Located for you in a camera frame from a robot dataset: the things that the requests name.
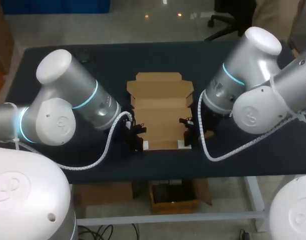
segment gray floor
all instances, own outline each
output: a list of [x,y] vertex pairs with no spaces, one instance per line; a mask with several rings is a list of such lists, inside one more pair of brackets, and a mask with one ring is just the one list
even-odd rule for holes
[[[138,42],[199,41],[225,27],[216,23],[207,28],[213,0],[112,0],[109,14],[8,15],[16,47],[11,71],[0,94],[4,102],[26,48],[49,45],[111,44]],[[236,34],[223,37],[235,38]],[[270,198],[281,177],[259,177],[264,199]],[[249,203],[239,178],[209,180],[213,206],[201,206],[204,212],[245,211]],[[150,214],[147,199],[132,204],[89,206],[86,217]],[[141,240],[197,239],[236,240],[239,230],[252,232],[253,240],[269,240],[268,234],[255,233],[252,221],[207,221],[191,223],[140,224]],[[112,240],[135,239],[130,225],[114,227]]]

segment black tabletop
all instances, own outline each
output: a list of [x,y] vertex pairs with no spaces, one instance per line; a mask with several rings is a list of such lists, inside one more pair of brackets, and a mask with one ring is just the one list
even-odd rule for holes
[[[48,53],[63,48],[75,56],[87,50],[85,68],[123,106],[129,105],[126,82],[138,72],[179,72],[194,85],[194,100],[212,79],[236,42],[168,42],[136,44],[71,45],[26,50],[8,102],[32,103],[40,84],[35,73]],[[285,67],[293,56],[284,46],[278,63]],[[32,144],[50,159],[70,166],[85,166],[97,160],[106,135],[96,131],[76,113],[77,129],[64,146]],[[216,135],[207,140],[210,154],[221,156],[256,136],[240,130],[232,119],[223,120]],[[306,124],[296,120],[260,143],[220,162],[211,162],[200,146],[183,150],[131,153],[124,143],[112,144],[107,157],[95,168],[64,171],[72,184],[108,181],[193,179],[209,177],[306,174]]]

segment robot logo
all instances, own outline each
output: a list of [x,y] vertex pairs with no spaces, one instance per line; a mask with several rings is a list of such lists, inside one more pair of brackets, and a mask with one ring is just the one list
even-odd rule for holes
[[242,110],[242,121],[247,126],[256,126],[257,125],[257,118],[258,118],[258,111],[256,108],[247,106]]
[[289,221],[295,231],[306,235],[306,198],[295,203],[289,212]]
[[61,136],[68,134],[71,129],[70,121],[65,116],[61,116],[57,119],[57,126],[60,129]]
[[0,208],[8,209],[25,201],[30,193],[29,179],[17,171],[0,174]]

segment blue led ring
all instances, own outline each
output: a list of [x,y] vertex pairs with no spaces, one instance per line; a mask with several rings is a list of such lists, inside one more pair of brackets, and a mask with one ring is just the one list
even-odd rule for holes
[[237,82],[238,84],[241,84],[241,85],[245,85],[242,81],[236,79],[235,77],[233,77],[225,68],[224,64],[223,64],[223,70],[224,72],[226,73],[226,75],[228,75],[232,80],[234,80],[235,82]]
[[19,118],[19,129],[20,129],[20,131],[21,131],[22,136],[23,136],[27,141],[29,141],[30,143],[35,144],[34,141],[29,140],[29,139],[25,136],[24,131],[23,131],[23,127],[22,127],[23,117],[24,117],[25,112],[28,110],[28,108],[29,108],[29,107],[27,107],[27,108],[25,108],[24,110],[22,110],[21,116],[20,116],[20,118]]
[[89,101],[95,96],[96,92],[97,92],[97,89],[98,89],[98,82],[96,81],[96,87],[92,93],[92,95],[86,100],[84,101],[82,104],[78,105],[78,106],[75,106],[73,107],[72,109],[79,109],[80,107],[83,107],[85,106],[87,103],[89,103]]

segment cardboard box under table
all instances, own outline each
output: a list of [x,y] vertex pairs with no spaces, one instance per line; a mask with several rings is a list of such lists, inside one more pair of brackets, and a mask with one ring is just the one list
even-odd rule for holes
[[193,84],[177,72],[140,72],[127,82],[137,124],[144,124],[144,150],[184,148],[186,127],[179,119],[192,117]]

